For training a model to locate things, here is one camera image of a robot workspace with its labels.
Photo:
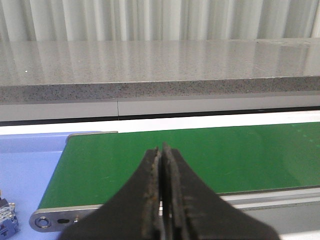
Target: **green conveyor belt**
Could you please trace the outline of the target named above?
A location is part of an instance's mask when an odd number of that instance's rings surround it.
[[[39,209],[103,204],[162,142],[217,193],[320,185],[320,122],[78,135]]]

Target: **white panel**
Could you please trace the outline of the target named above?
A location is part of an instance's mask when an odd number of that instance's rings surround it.
[[[95,0],[94,12],[97,40],[112,40],[111,2],[105,0]]]
[[[52,0],[51,8],[55,40],[67,40],[63,0]]]
[[[318,4],[318,0],[291,0],[284,37],[310,37]]]
[[[235,1],[232,39],[256,39],[263,0]]]
[[[208,39],[210,1],[191,0],[188,6],[187,39]]]
[[[63,0],[63,10],[67,40],[86,40],[87,31],[83,0]]]
[[[318,231],[320,205],[310,204],[294,207],[278,207],[249,210],[245,213],[272,226],[279,234]]]
[[[234,0],[214,0],[210,5],[208,39],[230,39],[233,30]]]
[[[128,30],[129,27],[127,24],[127,3],[126,0],[118,0],[119,1],[119,18],[120,18],[120,32],[121,32],[121,40],[128,40]]]
[[[189,116],[154,119],[71,122],[38,125],[0,126],[0,135],[66,133],[83,131],[118,131],[119,133],[201,129],[231,126],[313,123],[320,121],[320,111],[271,112],[216,116]]]
[[[163,0],[163,40],[180,40],[181,0]]]
[[[319,240],[320,230],[282,234],[280,237],[282,240]]]
[[[152,0],[144,0],[143,1],[143,37],[144,40],[151,40],[151,18],[150,18],[150,1]]]
[[[206,40],[320,36],[319,0],[1,0],[0,39]]]
[[[320,95],[120,99],[119,116],[319,106]]]
[[[0,41],[9,41],[6,18],[0,1]]]
[[[0,121],[69,119],[117,116],[116,101],[0,105]]]
[[[259,39],[280,39],[285,34],[290,0],[263,1]]]
[[[48,1],[30,0],[34,32],[37,41],[55,39],[51,4]]]
[[[95,4],[92,0],[84,0],[84,19],[88,40],[97,40]]]
[[[320,38],[320,1],[316,9],[316,15],[313,22],[311,37]]]
[[[3,14],[10,41],[26,41],[28,33],[20,0],[3,0]]]

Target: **white curtain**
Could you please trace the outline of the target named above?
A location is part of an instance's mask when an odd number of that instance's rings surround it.
[[[0,39],[320,37],[319,0],[1,0]]]

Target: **granite countertop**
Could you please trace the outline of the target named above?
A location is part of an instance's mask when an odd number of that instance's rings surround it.
[[[0,43],[0,104],[320,91],[320,38]]]

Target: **speckled stone surface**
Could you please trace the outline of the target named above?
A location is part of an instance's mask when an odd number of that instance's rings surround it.
[[[320,91],[320,38],[0,43],[0,104]]]

